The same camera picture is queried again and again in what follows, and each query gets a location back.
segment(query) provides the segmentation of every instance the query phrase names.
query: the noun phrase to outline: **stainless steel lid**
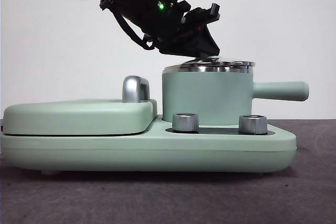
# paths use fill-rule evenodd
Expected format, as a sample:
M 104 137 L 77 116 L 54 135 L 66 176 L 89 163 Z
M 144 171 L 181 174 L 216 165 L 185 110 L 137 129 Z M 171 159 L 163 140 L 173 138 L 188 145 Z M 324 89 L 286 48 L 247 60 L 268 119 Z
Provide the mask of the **stainless steel lid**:
M 225 61 L 222 58 L 206 58 L 191 60 L 181 65 L 166 67 L 163 73 L 175 72 L 234 72 L 253 73 L 254 62 Z

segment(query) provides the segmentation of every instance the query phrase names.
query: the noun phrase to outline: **mint green pot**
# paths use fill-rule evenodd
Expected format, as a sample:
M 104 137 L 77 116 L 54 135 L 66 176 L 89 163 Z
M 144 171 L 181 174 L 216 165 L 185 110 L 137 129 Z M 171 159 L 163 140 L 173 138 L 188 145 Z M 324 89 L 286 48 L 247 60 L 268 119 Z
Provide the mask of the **mint green pot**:
M 216 66 L 218 72 L 166 68 L 162 75 L 163 120 L 171 122 L 175 113 L 194 113 L 198 114 L 200 125 L 237 125 L 241 115 L 251 114 L 254 98 L 308 98 L 309 88 L 304 82 L 254 83 L 252 67 Z

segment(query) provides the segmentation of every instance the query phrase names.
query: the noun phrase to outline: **robotic arm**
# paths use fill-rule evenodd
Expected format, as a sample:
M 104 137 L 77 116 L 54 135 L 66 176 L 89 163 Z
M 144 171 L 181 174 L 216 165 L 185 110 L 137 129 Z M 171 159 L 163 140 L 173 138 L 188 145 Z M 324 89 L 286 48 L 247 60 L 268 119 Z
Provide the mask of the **robotic arm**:
M 219 20 L 217 4 L 191 10 L 187 1 L 178 0 L 100 0 L 100 7 L 109 9 L 123 31 L 146 50 L 157 48 L 162 54 L 196 58 L 219 55 L 207 28 Z M 125 18 L 141 28 L 142 39 Z

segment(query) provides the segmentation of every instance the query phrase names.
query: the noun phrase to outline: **appliance base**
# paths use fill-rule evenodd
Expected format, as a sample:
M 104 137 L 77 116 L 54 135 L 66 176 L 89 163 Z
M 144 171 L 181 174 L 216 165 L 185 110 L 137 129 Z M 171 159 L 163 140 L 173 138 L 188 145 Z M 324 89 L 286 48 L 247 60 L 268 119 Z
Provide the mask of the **appliance base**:
M 157 116 L 133 135 L 1 136 L 2 153 L 12 165 L 41 171 L 246 172 L 288 167 L 296 136 L 268 125 L 273 134 L 187 134 L 167 131 Z

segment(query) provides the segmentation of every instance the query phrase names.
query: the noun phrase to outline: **white wall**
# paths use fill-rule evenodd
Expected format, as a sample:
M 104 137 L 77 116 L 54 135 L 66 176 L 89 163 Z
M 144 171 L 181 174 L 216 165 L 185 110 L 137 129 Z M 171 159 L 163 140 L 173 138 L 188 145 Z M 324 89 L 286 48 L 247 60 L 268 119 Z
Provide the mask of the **white wall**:
M 336 118 L 336 0 L 187 0 L 221 5 L 209 26 L 221 55 L 256 62 L 255 81 L 306 81 L 307 102 L 256 100 L 272 119 Z M 120 98 L 123 78 L 150 81 L 189 60 L 144 51 L 98 0 L 2 0 L 1 114 L 16 103 Z

